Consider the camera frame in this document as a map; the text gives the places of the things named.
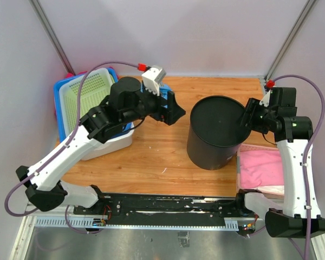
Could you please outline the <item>large dark blue cylindrical container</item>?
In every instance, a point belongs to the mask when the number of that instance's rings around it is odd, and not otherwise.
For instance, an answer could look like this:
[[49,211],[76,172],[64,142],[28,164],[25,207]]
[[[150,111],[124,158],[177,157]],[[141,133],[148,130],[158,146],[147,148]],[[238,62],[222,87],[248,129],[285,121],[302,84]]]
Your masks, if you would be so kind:
[[241,125],[245,107],[227,96],[199,100],[190,113],[187,155],[198,167],[217,170],[228,164],[250,130]]

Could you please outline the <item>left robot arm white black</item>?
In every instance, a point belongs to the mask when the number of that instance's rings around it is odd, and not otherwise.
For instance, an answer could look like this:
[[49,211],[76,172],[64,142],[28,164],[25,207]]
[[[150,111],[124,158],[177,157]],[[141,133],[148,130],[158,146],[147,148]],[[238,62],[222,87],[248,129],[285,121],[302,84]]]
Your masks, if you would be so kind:
[[176,123],[185,110],[176,102],[172,91],[167,98],[154,94],[133,77],[123,77],[112,85],[110,94],[91,108],[75,130],[40,162],[16,170],[25,181],[26,195],[42,212],[60,205],[76,205],[97,215],[105,209],[100,190],[94,186],[78,186],[61,178],[85,155],[122,133],[124,126],[150,116],[167,125]]

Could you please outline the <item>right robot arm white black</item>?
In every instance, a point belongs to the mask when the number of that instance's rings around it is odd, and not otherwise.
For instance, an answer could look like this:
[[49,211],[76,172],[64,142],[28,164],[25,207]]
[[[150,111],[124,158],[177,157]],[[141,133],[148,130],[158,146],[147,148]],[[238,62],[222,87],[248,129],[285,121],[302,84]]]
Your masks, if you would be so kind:
[[316,130],[307,116],[298,116],[296,89],[274,87],[261,100],[250,98],[241,125],[262,134],[272,132],[282,159],[282,206],[255,190],[239,190],[235,212],[264,219],[271,237],[313,238],[325,233],[325,218],[317,204],[311,170],[311,140]]

